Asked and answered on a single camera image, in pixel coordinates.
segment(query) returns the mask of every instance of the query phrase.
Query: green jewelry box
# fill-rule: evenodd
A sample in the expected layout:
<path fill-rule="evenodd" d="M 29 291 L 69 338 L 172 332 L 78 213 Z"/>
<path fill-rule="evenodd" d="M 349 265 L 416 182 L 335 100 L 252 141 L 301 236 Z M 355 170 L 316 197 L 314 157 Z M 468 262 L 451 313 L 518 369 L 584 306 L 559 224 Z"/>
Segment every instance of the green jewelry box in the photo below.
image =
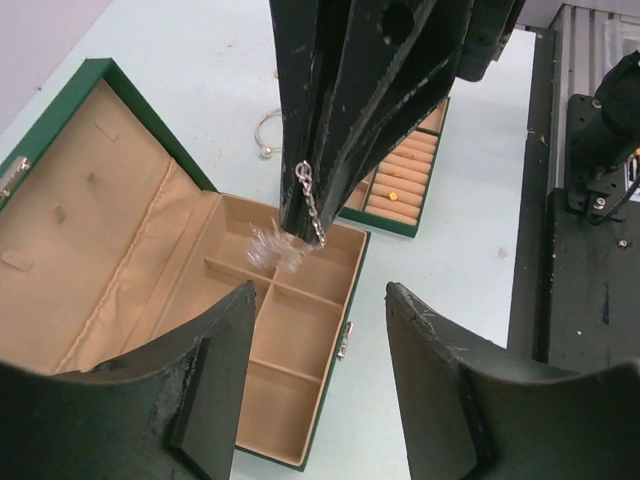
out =
<path fill-rule="evenodd" d="M 358 184 L 340 217 L 407 237 L 416 236 L 449 101 L 445 99 Z"/>
<path fill-rule="evenodd" d="M 0 337 L 13 336 L 0 361 L 90 371 L 251 280 L 257 320 L 236 446 L 304 470 L 351 333 L 368 232 L 335 224 L 295 273 L 254 266 L 253 227 L 272 230 L 277 209 L 217 192 L 111 59 L 81 65 L 0 165 L 0 182 L 0 302 L 30 326 L 0 322 Z"/>

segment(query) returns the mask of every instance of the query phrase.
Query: black cable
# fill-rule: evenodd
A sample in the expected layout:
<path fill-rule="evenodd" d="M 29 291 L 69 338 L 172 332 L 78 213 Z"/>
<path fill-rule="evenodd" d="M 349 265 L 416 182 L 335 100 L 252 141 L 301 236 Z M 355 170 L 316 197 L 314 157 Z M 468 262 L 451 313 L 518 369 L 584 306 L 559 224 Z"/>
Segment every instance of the black cable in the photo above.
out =
<path fill-rule="evenodd" d="M 589 222 L 591 225 L 594 225 L 594 226 L 602 225 L 604 222 L 606 222 L 611 217 L 613 217 L 616 213 L 618 213 L 618 210 L 620 210 L 620 208 L 622 208 L 622 206 L 629 201 L 629 199 L 635 193 L 635 191 L 638 189 L 639 186 L 640 186 L 640 175 L 637 175 L 636 178 L 633 180 L 633 183 L 631 184 L 631 186 L 627 189 L 626 192 L 624 192 L 624 195 L 622 195 L 618 199 L 618 201 L 613 204 L 613 207 L 607 210 L 607 213 L 605 213 L 601 217 L 597 217 L 591 212 L 592 207 L 587 207 L 589 208 L 589 210 L 587 210 L 587 215 L 586 215 L 587 222 Z"/>

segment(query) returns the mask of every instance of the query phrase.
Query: metal clasp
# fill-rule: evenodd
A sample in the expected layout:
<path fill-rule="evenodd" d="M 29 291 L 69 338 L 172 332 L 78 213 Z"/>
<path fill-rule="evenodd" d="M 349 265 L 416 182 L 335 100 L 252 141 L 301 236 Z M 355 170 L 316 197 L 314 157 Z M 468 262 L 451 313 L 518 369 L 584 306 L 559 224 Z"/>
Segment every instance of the metal clasp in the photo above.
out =
<path fill-rule="evenodd" d="M 0 177 L 0 201 L 9 198 L 31 168 L 27 157 L 17 157 Z"/>
<path fill-rule="evenodd" d="M 342 336 L 342 342 L 338 349 L 338 360 L 344 360 L 344 356 L 347 354 L 347 347 L 349 346 L 349 340 L 351 340 L 351 333 L 353 332 L 353 322 L 347 322 L 347 328 Z"/>

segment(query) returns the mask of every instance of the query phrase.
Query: chain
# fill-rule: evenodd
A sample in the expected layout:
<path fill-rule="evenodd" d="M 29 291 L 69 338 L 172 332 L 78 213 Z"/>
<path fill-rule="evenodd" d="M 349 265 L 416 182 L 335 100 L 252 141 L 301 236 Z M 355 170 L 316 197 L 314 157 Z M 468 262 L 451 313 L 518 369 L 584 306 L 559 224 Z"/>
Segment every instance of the chain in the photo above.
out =
<path fill-rule="evenodd" d="M 313 185 L 313 178 L 311 177 L 311 165 L 309 165 L 309 162 L 307 162 L 306 160 L 303 160 L 298 165 L 296 165 L 295 172 L 296 177 L 298 177 L 298 181 L 302 185 L 302 193 L 304 194 L 304 199 L 307 202 L 307 206 L 309 207 L 309 216 L 311 217 L 311 223 L 316 231 L 318 240 L 320 240 L 320 248 L 322 248 L 327 243 L 327 236 L 325 235 L 322 224 L 320 223 L 320 219 L 318 218 L 316 202 L 314 201 L 313 193 L 311 192 L 311 187 Z"/>

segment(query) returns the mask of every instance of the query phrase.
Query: white table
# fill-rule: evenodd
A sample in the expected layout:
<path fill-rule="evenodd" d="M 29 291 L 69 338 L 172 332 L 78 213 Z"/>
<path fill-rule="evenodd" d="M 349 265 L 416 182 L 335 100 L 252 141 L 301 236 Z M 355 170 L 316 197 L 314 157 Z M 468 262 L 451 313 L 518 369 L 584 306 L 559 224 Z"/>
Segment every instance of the white table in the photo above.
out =
<path fill-rule="evenodd" d="M 374 231 L 305 479 L 409 479 L 387 282 L 506 344 L 534 43 L 514 32 L 482 82 L 455 84 L 418 236 Z M 0 136 L 0 158 L 85 57 L 113 57 L 220 190 L 277 205 L 280 159 L 262 161 L 253 142 L 256 122 L 279 104 L 267 0 L 115 0 Z M 233 480 L 299 475 L 234 458 Z"/>

